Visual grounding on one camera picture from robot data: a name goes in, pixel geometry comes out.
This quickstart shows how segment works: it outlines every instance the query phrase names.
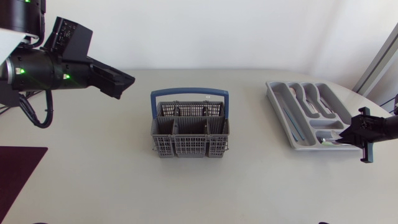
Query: dishwasher cutlery basket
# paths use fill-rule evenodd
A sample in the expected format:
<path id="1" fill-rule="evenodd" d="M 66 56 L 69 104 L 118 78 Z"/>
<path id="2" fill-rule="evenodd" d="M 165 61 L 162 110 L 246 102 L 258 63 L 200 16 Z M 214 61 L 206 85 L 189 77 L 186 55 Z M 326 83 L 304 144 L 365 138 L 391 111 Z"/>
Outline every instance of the dishwasher cutlery basket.
<path id="1" fill-rule="evenodd" d="M 184 93 L 201 93 L 224 97 L 223 102 L 159 102 L 156 97 Z M 170 88 L 150 94 L 152 107 L 151 135 L 154 150 L 161 158 L 221 158 L 228 150 L 228 91 L 211 88 Z"/>

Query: white wall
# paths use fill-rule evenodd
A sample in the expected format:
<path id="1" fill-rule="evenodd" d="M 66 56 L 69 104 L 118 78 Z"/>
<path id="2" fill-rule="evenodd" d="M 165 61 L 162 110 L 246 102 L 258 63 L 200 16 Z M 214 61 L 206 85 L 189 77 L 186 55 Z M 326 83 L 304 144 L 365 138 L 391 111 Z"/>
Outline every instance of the white wall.
<path id="1" fill-rule="evenodd" d="M 116 68 L 276 68 L 348 88 L 398 21 L 396 0 L 47 0 L 94 31 L 89 55 Z"/>

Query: black cable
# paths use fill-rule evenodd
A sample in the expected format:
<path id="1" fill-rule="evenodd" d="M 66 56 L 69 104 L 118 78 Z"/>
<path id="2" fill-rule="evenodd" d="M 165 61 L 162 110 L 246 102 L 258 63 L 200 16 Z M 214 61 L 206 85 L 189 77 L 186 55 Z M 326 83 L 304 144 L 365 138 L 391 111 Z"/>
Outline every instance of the black cable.
<path id="1" fill-rule="evenodd" d="M 30 103 L 27 101 L 27 98 L 23 94 L 19 94 L 19 103 L 20 107 L 23 110 L 23 112 L 26 114 L 26 116 L 30 119 L 30 121 L 37 127 L 39 128 L 47 128 L 50 126 L 52 122 L 52 117 L 53 117 L 53 105 L 52 105 L 52 94 L 51 90 L 46 90 L 45 91 L 45 99 L 47 101 L 47 116 L 45 117 L 45 120 L 43 123 L 37 119 L 36 113 L 33 109 L 33 107 L 30 105 Z"/>
<path id="2" fill-rule="evenodd" d="M 391 100 L 389 100 L 389 101 L 387 101 L 387 102 L 383 103 L 383 104 L 382 104 L 382 105 L 380 105 L 380 106 L 384 106 L 386 103 L 390 102 Z"/>
<path id="3" fill-rule="evenodd" d="M 39 93 L 41 93 L 42 91 L 28 91 L 28 92 L 26 92 L 26 94 L 25 94 L 25 97 L 27 98 L 27 99 L 29 99 L 30 97 L 32 97 L 32 96 L 35 96 L 35 95 L 37 95 L 37 94 L 39 94 Z M 2 107 L 0 107 L 0 110 L 3 110 L 2 112 L 0 112 L 0 115 L 2 115 L 2 114 L 4 114 L 7 110 L 9 110 L 9 109 L 11 109 L 9 106 L 2 106 Z"/>
<path id="4" fill-rule="evenodd" d="M 0 115 L 4 114 L 7 110 L 9 110 L 10 108 L 8 106 L 6 106 L 6 109 L 3 110 L 2 112 L 0 112 Z"/>
<path id="5" fill-rule="evenodd" d="M 41 23 L 40 23 L 40 36 L 36 43 L 34 44 L 27 44 L 27 43 L 20 43 L 19 46 L 26 48 L 26 49 L 33 49 L 43 44 L 44 42 L 44 32 L 45 32 L 45 22 L 44 22 L 44 15 L 41 15 Z"/>

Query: white table surface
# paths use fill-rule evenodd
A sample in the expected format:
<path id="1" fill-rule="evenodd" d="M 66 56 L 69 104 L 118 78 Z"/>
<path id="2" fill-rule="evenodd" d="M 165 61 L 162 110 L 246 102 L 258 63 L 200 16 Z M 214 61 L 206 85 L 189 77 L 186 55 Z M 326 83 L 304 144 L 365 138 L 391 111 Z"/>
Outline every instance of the white table surface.
<path id="1" fill-rule="evenodd" d="M 136 82 L 120 100 L 95 87 L 54 91 L 47 129 L 19 108 L 0 117 L 1 145 L 49 148 L 3 223 L 398 223 L 398 140 L 376 143 L 373 164 L 359 161 L 361 151 L 289 146 L 266 81 L 321 80 L 273 70 L 128 73 Z M 389 116 L 325 83 L 352 115 L 367 106 Z M 222 159 L 160 159 L 151 150 L 150 92 L 193 86 L 229 91 L 230 150 Z M 44 100 L 31 100 L 40 114 Z"/>

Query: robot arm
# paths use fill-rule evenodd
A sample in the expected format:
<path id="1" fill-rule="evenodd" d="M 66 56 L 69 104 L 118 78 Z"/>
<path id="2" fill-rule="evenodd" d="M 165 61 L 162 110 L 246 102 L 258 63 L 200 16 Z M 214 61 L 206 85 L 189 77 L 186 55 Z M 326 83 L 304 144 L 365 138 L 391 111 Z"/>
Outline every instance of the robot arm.
<path id="1" fill-rule="evenodd" d="M 373 143 L 398 138 L 398 116 L 380 118 L 370 115 L 367 107 L 351 118 L 351 126 L 344 130 L 337 142 L 351 144 L 363 150 L 362 162 L 373 162 Z"/>
<path id="2" fill-rule="evenodd" d="M 0 103 L 20 106 L 40 128 L 48 127 L 52 121 L 51 90 L 95 86 L 120 99 L 135 81 L 134 77 L 88 57 L 93 31 L 67 19 L 58 17 L 45 45 L 35 49 L 43 42 L 44 13 L 45 0 L 5 0 L 0 7 L 0 31 L 25 35 L 18 47 L 5 56 L 4 63 L 0 61 Z M 40 90 L 46 92 L 47 100 L 44 123 L 37 120 L 33 108 L 19 93 Z"/>

